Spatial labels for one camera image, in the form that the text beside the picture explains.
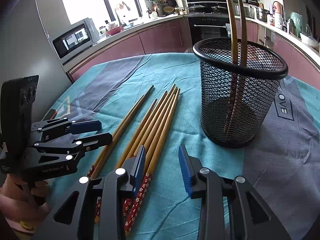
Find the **left hand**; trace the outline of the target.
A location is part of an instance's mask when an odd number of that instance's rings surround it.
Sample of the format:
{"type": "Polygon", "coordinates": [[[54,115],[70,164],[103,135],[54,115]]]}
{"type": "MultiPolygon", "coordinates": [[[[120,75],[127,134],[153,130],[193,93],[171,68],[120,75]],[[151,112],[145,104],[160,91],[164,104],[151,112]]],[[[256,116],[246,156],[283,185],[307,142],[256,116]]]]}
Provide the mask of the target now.
{"type": "Polygon", "coordinates": [[[8,174],[1,186],[1,212],[14,222],[37,224],[50,212],[47,203],[38,206],[30,203],[28,194],[20,189],[26,183],[16,174],[8,174]]]}

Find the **pink sleeve forearm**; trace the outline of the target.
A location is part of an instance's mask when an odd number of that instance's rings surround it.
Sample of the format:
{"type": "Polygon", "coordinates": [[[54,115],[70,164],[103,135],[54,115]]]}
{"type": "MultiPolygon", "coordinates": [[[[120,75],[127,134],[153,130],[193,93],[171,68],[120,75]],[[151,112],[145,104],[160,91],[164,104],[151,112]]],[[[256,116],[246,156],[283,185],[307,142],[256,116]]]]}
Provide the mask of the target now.
{"type": "Polygon", "coordinates": [[[31,224],[12,221],[1,213],[1,239],[31,239],[34,233],[35,227],[31,224]]]}

